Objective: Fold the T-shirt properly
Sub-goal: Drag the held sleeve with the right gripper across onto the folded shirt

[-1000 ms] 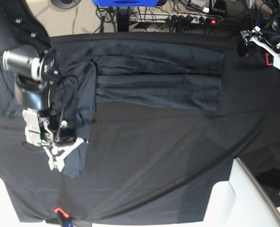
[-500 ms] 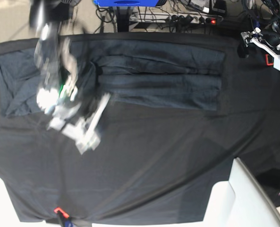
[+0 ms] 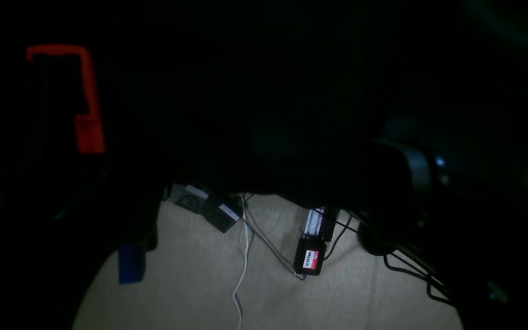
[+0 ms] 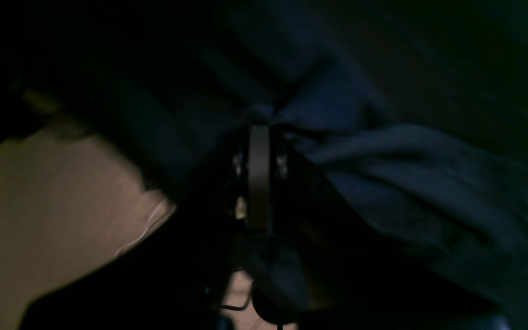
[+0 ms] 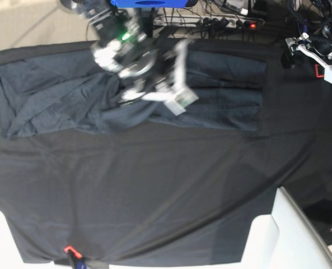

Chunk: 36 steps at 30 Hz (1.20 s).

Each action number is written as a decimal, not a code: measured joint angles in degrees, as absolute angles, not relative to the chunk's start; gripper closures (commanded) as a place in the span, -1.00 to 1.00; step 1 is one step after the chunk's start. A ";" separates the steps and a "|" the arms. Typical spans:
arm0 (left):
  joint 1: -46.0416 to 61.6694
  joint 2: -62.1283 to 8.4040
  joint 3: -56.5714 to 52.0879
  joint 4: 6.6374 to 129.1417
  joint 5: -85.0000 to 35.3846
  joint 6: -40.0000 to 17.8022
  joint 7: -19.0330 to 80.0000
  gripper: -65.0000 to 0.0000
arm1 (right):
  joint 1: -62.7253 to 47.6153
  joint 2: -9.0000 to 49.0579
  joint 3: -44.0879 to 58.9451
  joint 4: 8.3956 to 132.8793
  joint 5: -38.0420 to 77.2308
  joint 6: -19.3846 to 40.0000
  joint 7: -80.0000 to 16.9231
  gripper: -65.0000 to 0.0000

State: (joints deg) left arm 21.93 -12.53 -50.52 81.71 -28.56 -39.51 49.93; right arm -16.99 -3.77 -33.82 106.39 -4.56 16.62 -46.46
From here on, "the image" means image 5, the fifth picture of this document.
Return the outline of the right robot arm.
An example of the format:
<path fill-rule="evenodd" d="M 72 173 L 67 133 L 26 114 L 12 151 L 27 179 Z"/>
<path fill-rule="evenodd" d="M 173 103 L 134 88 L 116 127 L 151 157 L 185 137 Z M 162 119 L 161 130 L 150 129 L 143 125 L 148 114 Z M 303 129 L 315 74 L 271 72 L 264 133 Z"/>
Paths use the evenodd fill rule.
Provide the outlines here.
<path fill-rule="evenodd" d="M 72 1 L 71 8 L 96 30 L 99 40 L 91 46 L 95 62 L 127 81 L 129 86 L 120 96 L 122 105 L 160 102 L 180 115 L 199 99 L 186 84 L 189 39 L 162 53 L 159 46 L 164 37 L 146 44 L 139 12 L 133 8 L 119 11 L 110 1 Z"/>

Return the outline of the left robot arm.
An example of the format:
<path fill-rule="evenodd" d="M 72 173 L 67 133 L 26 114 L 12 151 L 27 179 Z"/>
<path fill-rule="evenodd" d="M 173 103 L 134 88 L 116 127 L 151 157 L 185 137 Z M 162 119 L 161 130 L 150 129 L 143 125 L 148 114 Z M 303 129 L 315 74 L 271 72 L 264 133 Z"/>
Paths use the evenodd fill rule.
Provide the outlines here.
<path fill-rule="evenodd" d="M 295 1 L 287 1 L 287 8 L 300 25 L 300 35 L 285 39 L 282 65 L 291 69 L 301 54 L 315 62 L 315 76 L 332 84 L 332 1 L 311 1 L 321 20 L 305 19 L 295 8 Z"/>

